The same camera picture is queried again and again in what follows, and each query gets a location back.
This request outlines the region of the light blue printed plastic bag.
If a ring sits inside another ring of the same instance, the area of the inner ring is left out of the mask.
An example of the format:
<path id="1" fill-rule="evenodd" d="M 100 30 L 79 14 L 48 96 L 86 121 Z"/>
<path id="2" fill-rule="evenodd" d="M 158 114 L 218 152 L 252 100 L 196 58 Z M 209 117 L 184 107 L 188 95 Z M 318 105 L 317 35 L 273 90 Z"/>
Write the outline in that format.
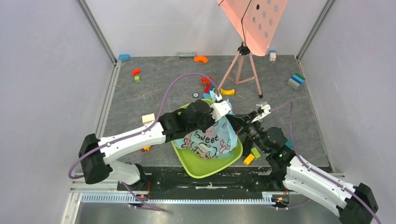
<path id="1" fill-rule="evenodd" d="M 176 148 L 189 150 L 205 160 L 228 159 L 233 156 L 232 151 L 238 145 L 238 137 L 228 119 L 222 117 L 206 132 L 196 130 L 173 143 Z"/>

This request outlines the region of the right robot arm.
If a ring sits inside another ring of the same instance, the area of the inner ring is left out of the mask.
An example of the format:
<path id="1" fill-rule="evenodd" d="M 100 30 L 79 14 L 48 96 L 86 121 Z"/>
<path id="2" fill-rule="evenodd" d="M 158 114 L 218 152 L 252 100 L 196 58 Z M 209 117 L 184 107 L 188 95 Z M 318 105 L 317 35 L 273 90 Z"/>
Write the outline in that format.
<path id="1" fill-rule="evenodd" d="M 275 190 L 288 189 L 323 205 L 343 224 L 369 224 L 379 207 L 369 186 L 340 180 L 313 166 L 286 145 L 287 138 L 278 127 L 265 130 L 256 112 L 227 115 L 237 135 L 246 134 L 245 143 L 255 144 L 267 153 L 271 166 L 269 183 Z"/>

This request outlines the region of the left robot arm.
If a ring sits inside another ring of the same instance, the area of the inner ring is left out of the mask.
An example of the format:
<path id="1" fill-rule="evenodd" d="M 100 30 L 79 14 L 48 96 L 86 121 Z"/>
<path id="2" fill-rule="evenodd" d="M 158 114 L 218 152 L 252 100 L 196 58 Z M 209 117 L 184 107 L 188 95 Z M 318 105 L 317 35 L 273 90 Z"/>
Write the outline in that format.
<path id="1" fill-rule="evenodd" d="M 139 164 L 126 164 L 118 159 L 147 146 L 160 145 L 180 139 L 196 130 L 205 132 L 231 110 L 226 101 L 208 104 L 196 100 L 173 112 L 167 112 L 148 125 L 115 135 L 97 138 L 85 136 L 78 153 L 86 184 L 106 179 L 124 182 L 135 190 L 143 189 L 147 178 Z"/>

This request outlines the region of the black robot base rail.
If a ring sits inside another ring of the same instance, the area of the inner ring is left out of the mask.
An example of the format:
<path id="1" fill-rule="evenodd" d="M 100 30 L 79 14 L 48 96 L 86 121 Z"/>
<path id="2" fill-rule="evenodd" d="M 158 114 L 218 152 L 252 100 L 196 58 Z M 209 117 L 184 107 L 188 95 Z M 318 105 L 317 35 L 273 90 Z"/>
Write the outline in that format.
<path id="1" fill-rule="evenodd" d="M 262 192 L 284 193 L 269 167 L 227 167 L 201 179 L 183 167 L 143 167 L 145 177 L 129 188 L 150 199 L 260 199 Z"/>

